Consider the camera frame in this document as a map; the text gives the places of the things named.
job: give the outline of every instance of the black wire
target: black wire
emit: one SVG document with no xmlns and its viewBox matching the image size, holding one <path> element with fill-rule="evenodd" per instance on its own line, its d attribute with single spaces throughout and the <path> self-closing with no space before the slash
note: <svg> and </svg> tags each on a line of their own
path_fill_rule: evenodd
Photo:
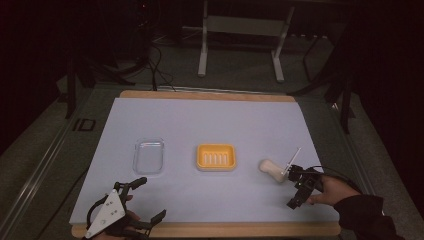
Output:
<svg viewBox="0 0 424 240">
<path fill-rule="evenodd" d="M 46 231 L 47 227 L 50 226 L 53 219 L 56 217 L 56 215 L 59 213 L 60 209 L 65 204 L 66 200 L 68 200 L 69 195 L 71 195 L 72 191 L 74 190 L 77 183 L 84 177 L 84 175 L 87 173 L 88 168 L 86 168 L 81 175 L 75 180 L 75 182 L 72 184 L 72 187 L 69 189 L 68 193 L 66 194 L 65 198 L 60 203 L 59 207 L 56 209 L 56 211 L 53 213 L 53 215 L 50 217 L 50 219 L 47 221 L 47 223 L 44 225 L 43 229 L 41 229 L 40 233 L 38 233 L 37 237 L 34 238 L 34 240 L 40 239 L 40 237 L 43 235 L 43 233 Z"/>
<path fill-rule="evenodd" d="M 169 74 L 169 73 L 165 73 L 165 72 L 162 72 L 162 71 L 160 71 L 159 69 L 158 69 L 158 73 L 159 73 L 159 75 L 161 76 L 161 78 L 165 81 L 165 83 L 163 83 L 163 84 L 159 84 L 160 86 L 166 86 L 166 85 L 168 85 L 168 86 L 170 86 L 171 88 L 172 88 L 172 90 L 174 90 L 174 92 L 176 92 L 177 90 L 174 88 L 174 86 L 171 84 L 173 81 L 174 81 L 174 76 L 172 76 L 171 74 Z M 170 81 L 168 81 L 163 75 L 168 75 L 168 76 L 170 76 L 171 77 L 171 80 Z"/>
</svg>

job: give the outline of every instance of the dark background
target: dark background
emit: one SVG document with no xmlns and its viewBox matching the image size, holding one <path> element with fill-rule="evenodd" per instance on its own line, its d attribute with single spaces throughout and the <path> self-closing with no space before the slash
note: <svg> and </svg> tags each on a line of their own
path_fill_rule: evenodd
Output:
<svg viewBox="0 0 424 240">
<path fill-rule="evenodd" d="M 118 31 L 130 32 L 152 12 L 132 12 L 127 1 L 115 16 L 125 16 L 128 29 L 114 28 L 101 18 L 99 11 L 116 4 L 104 1 L 11 1 L 1 2 L 0 9 L 0 153 L 59 96 L 56 81 L 66 73 L 66 62 L 74 53 L 87 54 L 101 63 L 113 65 L 117 58 L 137 58 L 148 54 L 143 46 L 127 51 L 121 46 L 132 39 L 114 38 Z M 162 17 L 155 27 L 171 33 L 178 41 L 183 25 L 201 26 L 202 1 L 160 1 Z M 281 18 L 280 12 L 261 10 L 254 1 L 221 1 L 216 9 L 229 8 L 240 16 Z M 328 6 L 299 7 L 290 31 L 294 34 L 321 33 L 322 22 L 349 19 L 350 11 L 339 15 Z M 354 91 L 385 144 L 408 192 L 424 215 L 421 160 L 424 148 L 423 94 L 424 79 L 421 41 L 424 37 L 424 4 L 417 1 L 361 1 L 338 44 L 338 54 L 329 62 L 347 64 L 355 75 Z"/>
</svg>

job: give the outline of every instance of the black sleeve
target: black sleeve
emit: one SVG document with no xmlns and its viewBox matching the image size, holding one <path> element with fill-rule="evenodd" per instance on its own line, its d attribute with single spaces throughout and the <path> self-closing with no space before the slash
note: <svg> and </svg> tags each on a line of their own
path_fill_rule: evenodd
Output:
<svg viewBox="0 0 424 240">
<path fill-rule="evenodd" d="M 334 205 L 342 228 L 353 230 L 358 240 L 398 240 L 391 217 L 384 216 L 383 199 L 370 195 L 348 197 Z"/>
</svg>

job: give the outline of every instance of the metal frame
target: metal frame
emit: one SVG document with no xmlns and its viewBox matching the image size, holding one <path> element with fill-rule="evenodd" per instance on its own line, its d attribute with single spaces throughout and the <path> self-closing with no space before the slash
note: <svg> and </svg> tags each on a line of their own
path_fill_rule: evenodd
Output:
<svg viewBox="0 0 424 240">
<path fill-rule="evenodd" d="M 208 32 L 226 32 L 239 34 L 252 34 L 263 36 L 276 36 L 279 38 L 278 45 L 271 51 L 272 62 L 274 65 L 275 77 L 277 82 L 284 81 L 283 70 L 280 62 L 281 49 L 294 13 L 294 7 L 290 7 L 285 21 L 248 19 L 237 17 L 223 17 L 208 15 L 208 0 L 203 1 L 203 33 L 202 49 L 200 52 L 198 76 L 206 76 L 206 67 L 208 60 Z"/>
</svg>

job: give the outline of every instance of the orange tray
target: orange tray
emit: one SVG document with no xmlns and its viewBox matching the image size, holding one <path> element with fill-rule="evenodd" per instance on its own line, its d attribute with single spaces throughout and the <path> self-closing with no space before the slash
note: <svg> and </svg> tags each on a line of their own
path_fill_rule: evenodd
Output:
<svg viewBox="0 0 424 240">
<path fill-rule="evenodd" d="M 237 165 L 234 147 L 230 144 L 200 144 L 197 167 L 203 171 L 231 171 Z"/>
</svg>

